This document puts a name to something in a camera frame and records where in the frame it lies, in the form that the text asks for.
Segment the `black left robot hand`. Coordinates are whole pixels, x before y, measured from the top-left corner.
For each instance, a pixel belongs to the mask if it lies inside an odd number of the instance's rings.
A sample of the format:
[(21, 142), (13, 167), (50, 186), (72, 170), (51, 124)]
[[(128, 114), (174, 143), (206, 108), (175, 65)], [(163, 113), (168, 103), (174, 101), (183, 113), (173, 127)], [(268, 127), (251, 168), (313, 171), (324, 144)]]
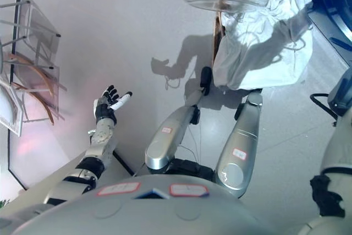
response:
[(102, 93), (101, 97), (93, 102), (93, 113), (96, 118), (96, 123), (102, 119), (110, 119), (114, 125), (117, 124), (115, 111), (124, 106), (132, 97), (133, 93), (128, 91), (122, 97), (119, 96), (114, 85), (108, 86)]

